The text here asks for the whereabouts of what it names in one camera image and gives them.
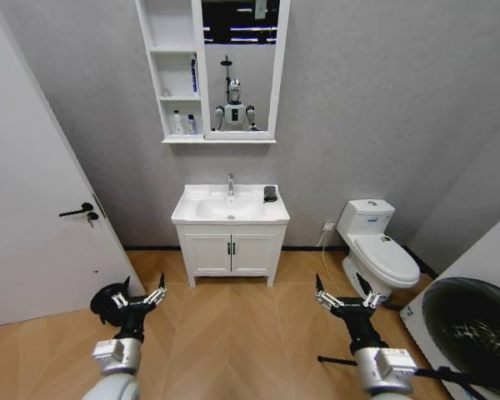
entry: toiletry bottle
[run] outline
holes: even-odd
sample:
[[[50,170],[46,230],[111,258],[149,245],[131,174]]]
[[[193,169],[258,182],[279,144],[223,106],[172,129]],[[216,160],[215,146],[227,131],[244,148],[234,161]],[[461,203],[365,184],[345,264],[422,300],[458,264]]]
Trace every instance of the toiletry bottle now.
[[[197,59],[194,54],[191,56],[191,83],[192,93],[195,97],[198,96],[198,79],[197,79]]]
[[[185,134],[185,131],[183,131],[182,118],[180,117],[180,112],[178,110],[174,110],[173,117],[174,117],[174,126],[176,127],[176,134],[177,135]]]
[[[187,122],[189,123],[189,135],[196,135],[197,134],[197,122],[194,119],[194,115],[189,114],[187,116],[188,120]]]

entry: mirror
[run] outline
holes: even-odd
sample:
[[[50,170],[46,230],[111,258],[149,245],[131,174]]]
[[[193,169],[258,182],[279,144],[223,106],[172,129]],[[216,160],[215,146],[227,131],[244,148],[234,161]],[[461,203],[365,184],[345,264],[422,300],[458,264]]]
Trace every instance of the mirror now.
[[[269,130],[279,5],[202,0],[212,134]]]

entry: toilet tank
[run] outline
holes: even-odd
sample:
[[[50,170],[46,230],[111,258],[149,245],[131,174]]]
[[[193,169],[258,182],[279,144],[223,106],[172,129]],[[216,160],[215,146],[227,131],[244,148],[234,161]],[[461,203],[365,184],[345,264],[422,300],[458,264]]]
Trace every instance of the toilet tank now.
[[[342,211],[337,230],[343,237],[383,233],[393,213],[394,207],[385,200],[351,200]]]

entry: power cord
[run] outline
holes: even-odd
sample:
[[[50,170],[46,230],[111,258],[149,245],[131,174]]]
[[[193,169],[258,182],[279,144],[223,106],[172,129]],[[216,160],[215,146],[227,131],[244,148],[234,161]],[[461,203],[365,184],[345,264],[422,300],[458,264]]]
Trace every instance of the power cord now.
[[[326,250],[326,245],[327,244],[328,244],[328,232],[325,232],[324,233],[324,245],[322,246],[322,254],[321,254],[322,255],[322,264],[324,264],[324,268],[326,268],[327,275],[332,280],[333,285],[335,285],[335,288],[338,291],[338,296],[342,297],[343,295],[341,294],[341,289],[339,289],[339,286],[335,282],[335,279],[333,279],[332,274],[330,273],[330,271],[328,269],[328,265],[326,264],[326,259],[324,258],[324,250]]]

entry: shampoo bottle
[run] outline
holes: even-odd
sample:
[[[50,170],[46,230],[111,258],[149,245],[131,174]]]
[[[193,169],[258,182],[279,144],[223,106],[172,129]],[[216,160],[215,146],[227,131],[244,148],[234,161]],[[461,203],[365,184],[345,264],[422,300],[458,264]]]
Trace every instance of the shampoo bottle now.
[[[197,134],[197,122],[194,120],[194,115],[189,114],[187,116],[188,124],[189,124],[189,135],[196,135]]]

